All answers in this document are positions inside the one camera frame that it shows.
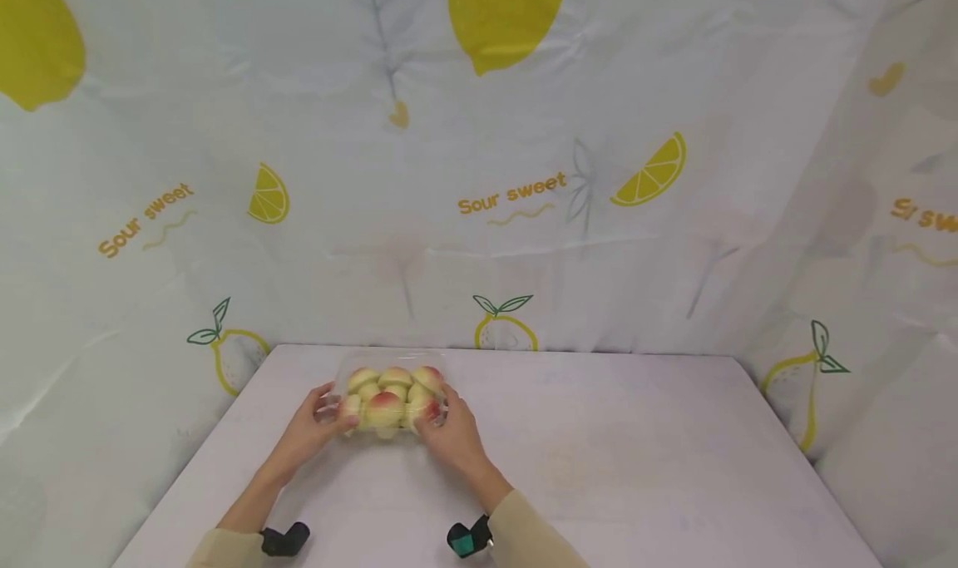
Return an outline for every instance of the lemon print curtain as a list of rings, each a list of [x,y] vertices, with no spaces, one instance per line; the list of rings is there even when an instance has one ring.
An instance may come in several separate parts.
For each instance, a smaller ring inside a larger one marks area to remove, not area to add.
[[[953,566],[956,51],[958,0],[0,0],[0,566],[109,566],[283,342],[733,355]]]

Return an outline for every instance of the wavy line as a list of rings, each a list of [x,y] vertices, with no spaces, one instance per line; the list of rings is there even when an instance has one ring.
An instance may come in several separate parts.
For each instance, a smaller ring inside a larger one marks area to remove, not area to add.
[[[175,228],[177,228],[177,227],[181,227],[181,226],[183,225],[183,223],[185,223],[185,220],[188,220],[188,219],[190,218],[190,215],[195,215],[195,214],[196,214],[196,210],[187,210],[187,211],[183,214],[183,219],[179,220],[178,223],[170,223],[169,225],[164,225],[164,226],[163,226],[163,234],[162,234],[161,238],[160,238],[158,241],[151,241],[151,242],[149,242],[149,243],[145,243],[145,244],[143,245],[143,249],[144,249],[144,250],[150,250],[150,248],[155,248],[156,246],[158,246],[158,245],[160,245],[161,243],[163,243],[164,241],[166,241],[166,232],[168,232],[168,230],[170,230],[170,229],[175,229]]]
[[[918,247],[918,244],[903,243],[901,246],[896,246],[895,248],[892,248],[893,253],[902,252],[903,250],[911,250],[912,252],[915,253],[916,257],[918,257],[918,259],[922,263],[930,264],[931,266],[958,266],[958,259],[952,259],[952,260],[933,259],[932,257],[929,257],[929,255],[925,254],[925,251],[921,250],[921,248]]]
[[[518,215],[525,216],[526,219],[535,219],[538,215],[542,214],[543,210],[554,209],[554,208],[555,207],[553,206],[553,204],[546,202],[545,204],[542,205],[542,208],[540,208],[539,210],[536,210],[535,213],[531,215],[529,213],[526,213],[524,210],[517,210],[515,211],[515,213],[512,213],[511,215],[509,215],[509,219],[506,219],[504,221],[489,220],[489,221],[486,221],[486,225],[508,225]]]

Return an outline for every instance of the plastic container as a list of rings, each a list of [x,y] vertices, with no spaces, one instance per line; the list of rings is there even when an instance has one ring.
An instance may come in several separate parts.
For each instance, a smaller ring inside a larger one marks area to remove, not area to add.
[[[339,411],[359,416],[359,427],[347,437],[415,438],[417,417],[442,424],[448,409],[443,381],[452,384],[440,353],[374,348],[348,353],[333,388]]]

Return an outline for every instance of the white table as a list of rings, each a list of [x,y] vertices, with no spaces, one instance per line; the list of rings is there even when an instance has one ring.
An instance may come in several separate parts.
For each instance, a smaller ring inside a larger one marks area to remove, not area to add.
[[[353,349],[273,350],[114,568],[183,566]],[[491,458],[594,568],[878,567],[730,358],[443,353]],[[446,545],[480,514],[420,447],[339,443],[279,499],[269,526],[314,534],[270,565],[490,566]]]

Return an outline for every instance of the beige sleeve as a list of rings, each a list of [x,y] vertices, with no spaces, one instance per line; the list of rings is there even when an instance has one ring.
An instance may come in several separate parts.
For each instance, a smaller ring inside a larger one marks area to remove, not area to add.
[[[214,529],[207,532],[187,568],[260,568],[263,536]]]
[[[489,518],[489,528],[492,558],[499,568],[588,568],[518,491],[502,500]]]

